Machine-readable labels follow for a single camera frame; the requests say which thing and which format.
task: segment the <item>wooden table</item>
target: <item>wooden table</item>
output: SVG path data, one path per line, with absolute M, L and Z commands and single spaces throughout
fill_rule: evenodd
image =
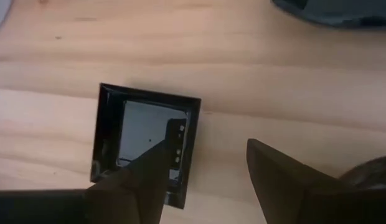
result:
M 248 138 L 334 176 L 386 155 L 386 32 L 269 0 L 18 0 L 0 29 L 0 189 L 91 185 L 100 82 L 202 98 L 186 208 L 162 223 L 264 223 Z

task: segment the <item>black border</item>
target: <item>black border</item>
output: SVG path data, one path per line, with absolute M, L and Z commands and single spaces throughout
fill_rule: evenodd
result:
M 124 103 L 128 100 L 165 106 L 189 113 L 190 121 L 186 129 L 186 147 L 182 155 L 180 178 L 176 186 L 168 187 L 168 200 L 166 200 L 168 205 L 183 209 L 199 119 L 201 104 L 201 99 L 199 98 L 101 83 L 90 180 L 98 182 L 120 168 L 116 165 L 116 160 L 120 148 Z

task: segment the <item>black plastic piece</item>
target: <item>black plastic piece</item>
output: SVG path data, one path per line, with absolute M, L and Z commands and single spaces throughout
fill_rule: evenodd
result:
M 255 139 L 248 171 L 268 224 L 386 223 L 386 189 L 358 189 Z
M 158 224 L 170 160 L 161 141 L 86 190 L 0 191 L 0 223 Z
M 98 182 L 112 172 L 119 170 L 123 166 L 122 162 L 127 164 L 134 159 L 133 156 L 120 156 L 121 150 L 134 150 L 124 147 L 121 149 L 122 132 L 125 130 L 123 126 L 129 125 L 128 122 L 124 124 L 128 116 L 128 113 L 125 112 L 129 111 L 129 105 L 180 111 L 185 118 L 182 116 L 169 119 L 164 125 L 166 133 L 164 133 L 163 138 L 167 135 L 167 147 L 172 151 L 170 174 L 175 175 L 174 177 L 170 176 L 165 203 L 173 207 L 184 208 L 200 102 L 201 100 L 198 98 L 102 83 L 99 92 L 91 181 Z M 142 125 L 151 125 L 145 122 L 147 121 L 141 122 Z M 142 128 L 139 127 L 140 123 L 136 125 L 136 129 Z M 152 141 L 146 136 L 146 133 L 138 137 L 143 138 L 148 144 Z

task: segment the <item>black mouse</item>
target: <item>black mouse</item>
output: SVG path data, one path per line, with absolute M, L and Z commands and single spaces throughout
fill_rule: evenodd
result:
M 272 0 L 309 22 L 340 28 L 386 27 L 386 0 Z

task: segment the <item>dark gray object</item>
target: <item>dark gray object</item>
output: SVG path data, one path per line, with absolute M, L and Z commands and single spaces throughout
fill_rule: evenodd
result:
M 343 28 L 386 27 L 386 0 L 272 0 L 293 15 Z
M 386 156 L 351 169 L 340 180 L 360 189 L 386 189 Z

